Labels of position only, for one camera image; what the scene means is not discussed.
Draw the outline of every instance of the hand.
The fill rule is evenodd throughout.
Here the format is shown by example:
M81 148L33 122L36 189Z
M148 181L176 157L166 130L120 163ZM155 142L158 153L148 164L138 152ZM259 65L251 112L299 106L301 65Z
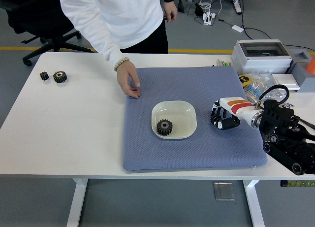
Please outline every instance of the hand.
M133 83L137 88L133 88L129 84L129 78L132 78ZM140 90L140 80L137 74L137 69L130 61L124 61L117 68L117 82L121 87L125 95L138 98L141 96Z
M172 2L164 2L164 12L165 12L165 15L167 17L167 22L168 23L172 23L176 20L177 18L177 8L176 8L176 5L175 3L172 1Z

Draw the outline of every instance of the gear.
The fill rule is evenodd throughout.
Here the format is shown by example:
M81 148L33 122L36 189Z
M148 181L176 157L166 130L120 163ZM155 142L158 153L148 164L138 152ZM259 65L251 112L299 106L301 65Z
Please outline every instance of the gear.
M173 131L172 122L169 120L161 120L157 124L157 132L163 136L168 136Z
M63 83L65 80L67 80L67 75L63 71L58 71L54 73L54 80L56 83Z
M47 79L49 79L49 76L48 76L48 73L47 72L41 72L40 74L39 74L39 76L41 77L41 79L42 80L47 80Z

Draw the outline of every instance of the power strip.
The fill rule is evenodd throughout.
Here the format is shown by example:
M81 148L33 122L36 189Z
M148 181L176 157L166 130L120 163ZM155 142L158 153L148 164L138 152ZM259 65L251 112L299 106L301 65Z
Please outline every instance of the power strip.
M281 180L281 187L315 187L315 180Z
M209 13L209 12L206 14L203 14L202 20L204 21L204 24L211 26L212 20L214 20L216 15L217 14L215 13Z

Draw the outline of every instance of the orange object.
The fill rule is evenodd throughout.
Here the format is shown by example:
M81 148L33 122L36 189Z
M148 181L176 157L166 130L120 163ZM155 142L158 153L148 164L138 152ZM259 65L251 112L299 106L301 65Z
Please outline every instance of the orange object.
M311 59L311 62L309 65L306 67L306 70L310 73L315 74L315 56Z

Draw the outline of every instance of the black cable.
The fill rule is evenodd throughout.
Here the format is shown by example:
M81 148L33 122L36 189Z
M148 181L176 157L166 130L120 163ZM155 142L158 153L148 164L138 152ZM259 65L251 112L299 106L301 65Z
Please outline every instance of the black cable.
M211 3L211 6L216 2L217 0L215 0L214 2Z
M189 6L189 9L187 10L187 16L194 15L194 14L189 14L189 11L190 11L190 9L191 9L191 4L190 4L190 3L188 3L188 4L186 5L184 11L187 9L188 6Z
M224 21L224 19L219 19L218 18L218 20L220 21L220 22L224 22L224 23L226 23L226 24L229 24L228 22L226 22L226 21Z
M313 50L312 48L308 48L308 47L305 47L305 46L295 46L295 45L287 45L287 44L283 44L284 46L294 46L294 47L301 47L301 48L306 48L306 49L309 49L309 50L311 50L311 51L314 51L315 52L315 50Z
M259 29L254 29L254 28L245 28L245 27L244 27L244 0L242 0L242 26L241 26L241 27L243 27L244 32L245 32L245 34L246 34L246 36L247 36L249 39L251 39L251 40L253 40L253 38L251 38L251 37L247 34L246 29L253 29L253 30L260 31L260 32L264 33L266 36L268 36L270 39L272 39L272 38L271 38L271 37L270 37L267 33L265 33L265 32L264 32L264 31L262 31L262 30L259 30ZM305 46L296 46L296 45L288 45L288 44L283 44L283 46L301 47L301 48L309 49L309 50L311 50L311 51L314 51L314 52L315 52L315 50L314 50L314 49L309 48L309 47L305 47Z
M199 18L199 16L197 16L196 18L194 18L195 21L197 21L197 23L203 25L203 23L199 22L198 20L196 20L197 18Z
M259 100L262 100L264 98L264 96L267 95L267 93L269 93L270 91L272 91L274 89L278 89L278 88L284 89L286 92L286 95L285 95L285 98L283 100L279 101L273 107L279 106L279 105L285 103L289 99L290 92L289 92L289 89L285 85L282 85L282 84L277 84L277 85L274 85L274 86L271 86L270 88L268 88L266 91L263 92L263 94L260 95Z

